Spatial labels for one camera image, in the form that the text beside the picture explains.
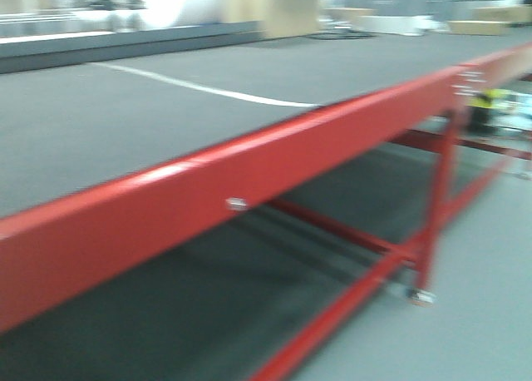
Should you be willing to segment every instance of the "gray felt surface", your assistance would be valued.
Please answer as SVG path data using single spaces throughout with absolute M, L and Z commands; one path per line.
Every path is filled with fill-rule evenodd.
M 305 37 L 114 61 L 209 87 L 329 103 L 532 39 Z M 0 217 L 302 112 L 80 65 L 0 76 Z

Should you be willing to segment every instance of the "metal bolt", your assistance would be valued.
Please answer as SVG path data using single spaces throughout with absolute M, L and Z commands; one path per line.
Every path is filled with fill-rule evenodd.
M 229 210 L 235 212 L 244 212 L 248 209 L 248 202 L 243 198 L 228 198 L 225 203 Z

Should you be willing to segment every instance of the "red table frame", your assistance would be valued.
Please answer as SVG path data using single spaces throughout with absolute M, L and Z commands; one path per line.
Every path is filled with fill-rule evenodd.
M 251 377 L 283 379 L 403 265 L 417 270 L 411 297 L 430 303 L 426 288 L 441 228 L 511 156 L 532 159 L 528 151 L 459 138 L 468 89 L 496 87 L 529 77 L 531 70 L 532 44 L 497 52 L 0 219 L 0 332 L 227 221 L 239 210 L 268 202 L 382 254 L 365 276 Z M 435 114 L 448 117 L 445 133 L 412 130 Z M 275 198 L 384 141 L 440 154 L 426 223 L 405 242 L 392 244 Z M 450 197 L 457 144 L 505 156 Z

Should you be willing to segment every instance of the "large table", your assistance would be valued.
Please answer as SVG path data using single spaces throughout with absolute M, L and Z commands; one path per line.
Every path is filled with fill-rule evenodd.
M 426 292 L 441 227 L 500 170 L 449 199 L 473 90 L 532 69 L 506 37 L 306 37 L 0 76 L 0 330 L 269 202 L 382 259 L 253 379 L 280 379 L 403 265 Z M 437 136 L 409 131 L 445 114 Z M 391 243 L 276 196 L 382 144 L 440 154 L 426 223 Z

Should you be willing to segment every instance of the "white line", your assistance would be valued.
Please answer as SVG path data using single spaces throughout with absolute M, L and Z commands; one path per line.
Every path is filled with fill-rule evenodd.
M 109 69 L 114 69 L 116 71 L 131 73 L 137 76 L 148 77 L 149 79 L 156 80 L 158 82 L 171 84 L 173 86 L 190 88 L 192 90 L 197 90 L 199 92 L 209 92 L 217 96 L 228 96 L 229 98 L 235 98 L 237 100 L 242 100 L 242 101 L 250 101 L 250 102 L 256 102 L 258 104 L 275 105 L 275 106 L 295 106 L 298 108 L 317 107 L 317 105 L 307 104 L 304 102 L 280 101 L 280 100 L 274 100 L 271 98 L 265 98 L 263 96 L 252 96 L 249 94 L 244 94 L 242 92 L 230 92 L 227 90 L 221 90 L 219 88 L 201 86 L 200 84 L 186 82 L 184 80 L 179 80 L 179 79 L 174 79 L 173 77 L 167 77 L 164 75 L 160 75 L 159 73 L 142 71 L 141 69 L 136 69 L 134 67 L 123 67 L 121 65 L 111 65 L 110 63 L 103 63 L 103 62 L 90 62 L 90 64 L 96 65 L 98 67 L 106 67 Z

